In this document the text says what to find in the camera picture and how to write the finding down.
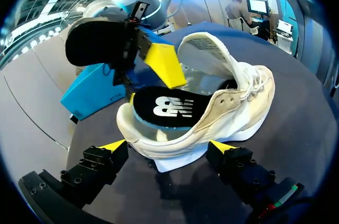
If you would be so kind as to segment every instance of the black insole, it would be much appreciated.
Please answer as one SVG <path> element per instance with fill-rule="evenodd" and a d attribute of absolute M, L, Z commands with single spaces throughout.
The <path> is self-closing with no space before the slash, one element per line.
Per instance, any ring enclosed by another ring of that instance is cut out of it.
<path fill-rule="evenodd" d="M 220 87 L 237 88 L 234 79 Z M 204 114 L 212 95 L 201 95 L 180 89 L 149 86 L 140 89 L 133 98 L 133 107 L 139 120 L 150 126 L 190 128 Z"/>

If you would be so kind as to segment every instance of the black round table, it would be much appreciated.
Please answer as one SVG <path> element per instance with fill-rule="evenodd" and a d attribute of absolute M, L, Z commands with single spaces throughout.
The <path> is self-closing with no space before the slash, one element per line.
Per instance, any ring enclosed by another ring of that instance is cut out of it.
<path fill-rule="evenodd" d="M 169 33 L 178 48 L 183 37 L 207 31 L 217 36 L 238 61 L 266 65 L 273 71 L 275 96 L 260 130 L 244 142 L 276 181 L 289 176 L 314 195 L 331 163 L 337 138 L 338 111 L 315 75 L 278 47 L 232 28 L 201 23 Z M 80 121 L 69 151 L 67 169 L 91 145 L 123 139 L 115 121 L 120 100 Z M 112 186 L 105 186 L 83 210 L 106 221 L 122 223 L 244 223 L 251 208 L 230 186 L 223 185 L 203 156 L 168 173 L 158 173 L 129 148 L 129 159 Z"/>

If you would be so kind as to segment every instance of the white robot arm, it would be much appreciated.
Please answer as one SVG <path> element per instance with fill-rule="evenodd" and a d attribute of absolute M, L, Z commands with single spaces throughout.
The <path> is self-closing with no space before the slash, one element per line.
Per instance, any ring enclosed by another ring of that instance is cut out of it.
<path fill-rule="evenodd" d="M 141 22 L 149 24 L 152 30 L 161 28 L 169 18 L 167 9 L 171 0 L 96 0 L 86 8 L 83 17 L 108 17 L 122 21 L 130 15 L 137 2 L 148 4 Z"/>

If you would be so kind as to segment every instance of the white shoe sole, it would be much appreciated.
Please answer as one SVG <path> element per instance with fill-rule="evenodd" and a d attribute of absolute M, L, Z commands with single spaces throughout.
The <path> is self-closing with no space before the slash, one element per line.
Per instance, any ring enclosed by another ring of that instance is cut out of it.
<path fill-rule="evenodd" d="M 265 115 L 252 127 L 247 130 L 240 131 L 228 138 L 219 138 L 216 141 L 219 142 L 228 142 L 228 141 L 245 141 L 252 137 L 264 123 L 267 114 L 269 113 L 270 108 L 267 110 Z M 207 151 L 207 145 L 198 146 L 198 149 L 195 149 L 193 152 L 182 154 L 177 157 L 167 158 L 167 159 L 154 159 L 154 162 L 157 166 L 157 169 L 160 173 L 168 172 L 183 166 L 186 166 L 197 159 L 199 159 Z"/>

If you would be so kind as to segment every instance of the office chair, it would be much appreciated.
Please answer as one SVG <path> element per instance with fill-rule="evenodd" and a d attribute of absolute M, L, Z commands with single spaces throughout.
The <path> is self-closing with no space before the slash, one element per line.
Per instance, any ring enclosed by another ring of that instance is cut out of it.
<path fill-rule="evenodd" d="M 259 26 L 256 26 L 254 28 L 249 27 L 245 20 L 242 17 L 239 17 L 238 19 L 230 19 L 227 16 L 228 25 L 234 29 L 242 30 L 243 32 L 248 32 L 252 35 L 258 34 L 258 28 Z"/>

